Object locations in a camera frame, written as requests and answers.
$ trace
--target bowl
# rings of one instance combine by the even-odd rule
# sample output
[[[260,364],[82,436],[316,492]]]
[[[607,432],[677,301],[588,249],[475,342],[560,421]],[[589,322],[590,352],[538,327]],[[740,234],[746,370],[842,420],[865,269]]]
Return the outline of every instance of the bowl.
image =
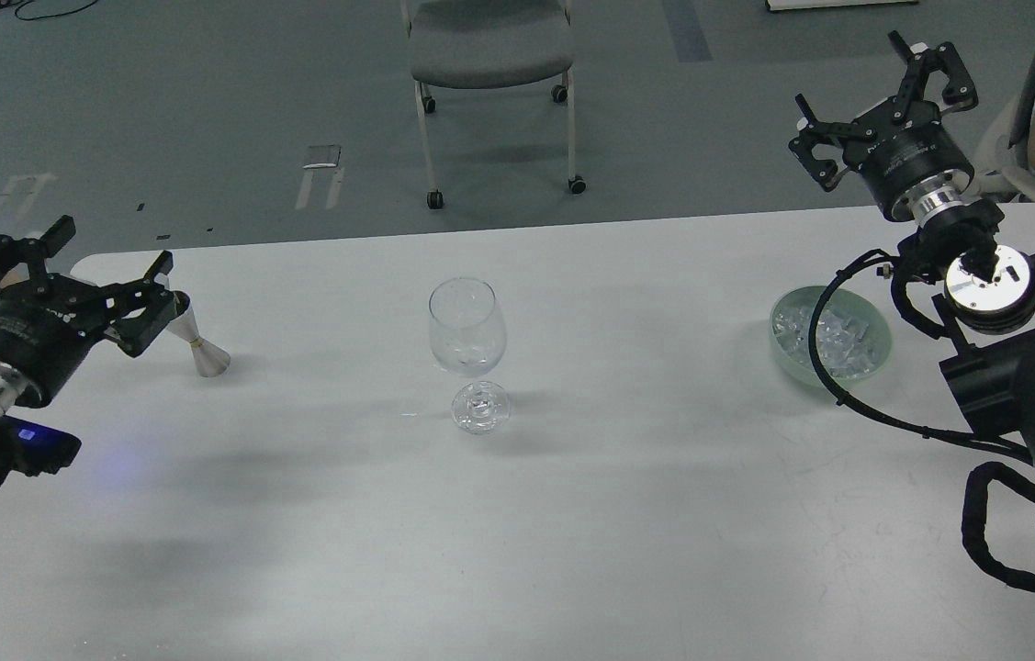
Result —
[[[823,286],[791,290],[770,309],[770,348],[782,371],[794,380],[823,388],[810,367],[806,323]],[[819,357],[845,389],[868,380],[892,355],[892,332],[881,310],[848,290],[835,290],[819,319]]]

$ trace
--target gray carpet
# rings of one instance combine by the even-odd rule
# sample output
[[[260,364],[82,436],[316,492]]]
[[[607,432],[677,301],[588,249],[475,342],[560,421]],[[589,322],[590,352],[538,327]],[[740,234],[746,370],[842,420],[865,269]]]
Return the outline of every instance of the gray carpet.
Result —
[[[39,0],[63,11],[85,0]],[[89,252],[870,204],[825,193],[789,151],[806,93],[849,120],[895,92],[885,34],[953,41],[982,104],[946,126],[974,153],[1013,95],[1035,0],[769,12],[764,0],[574,0],[580,172],[565,189],[552,81],[436,91],[445,209],[426,179],[398,4],[101,0],[54,21],[0,12],[0,233]],[[306,147],[342,147],[298,206]]]

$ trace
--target gray chair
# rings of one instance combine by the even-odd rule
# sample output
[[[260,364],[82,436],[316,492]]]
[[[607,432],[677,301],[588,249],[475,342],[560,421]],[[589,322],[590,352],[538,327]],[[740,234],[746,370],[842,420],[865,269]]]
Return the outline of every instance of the gray chair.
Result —
[[[432,87],[492,89],[560,77],[551,89],[566,102],[566,187],[579,193],[587,183],[574,163],[574,42],[570,0],[426,0],[412,16],[403,0],[415,106],[426,161],[427,206],[442,208],[436,184],[426,116],[436,111]]]
[[[990,122],[974,152],[971,192],[998,201],[1035,201],[1035,175],[1028,169],[1034,104],[1035,51],[1019,95]]]

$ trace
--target empty wine glass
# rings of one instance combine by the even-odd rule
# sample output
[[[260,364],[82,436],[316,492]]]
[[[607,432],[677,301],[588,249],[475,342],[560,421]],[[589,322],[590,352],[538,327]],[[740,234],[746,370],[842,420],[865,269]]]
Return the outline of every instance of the empty wine glass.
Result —
[[[427,302],[432,353],[447,371],[470,380],[489,372],[505,353],[505,322],[487,281],[453,277]],[[451,402],[455,424],[486,434],[509,418],[509,395],[491,381],[464,386]]]

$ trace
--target metal jigger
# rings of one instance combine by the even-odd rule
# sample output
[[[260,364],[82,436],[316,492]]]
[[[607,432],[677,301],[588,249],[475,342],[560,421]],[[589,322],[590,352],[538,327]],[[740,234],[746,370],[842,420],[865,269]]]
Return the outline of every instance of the metal jigger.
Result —
[[[218,377],[227,371],[228,364],[232,363],[232,356],[211,342],[207,342],[199,334],[199,324],[195,322],[195,310],[190,307],[190,297],[184,292],[174,293],[176,297],[175,309],[178,317],[166,327],[180,338],[190,343],[190,355],[195,356],[195,369],[198,369],[200,377]]]

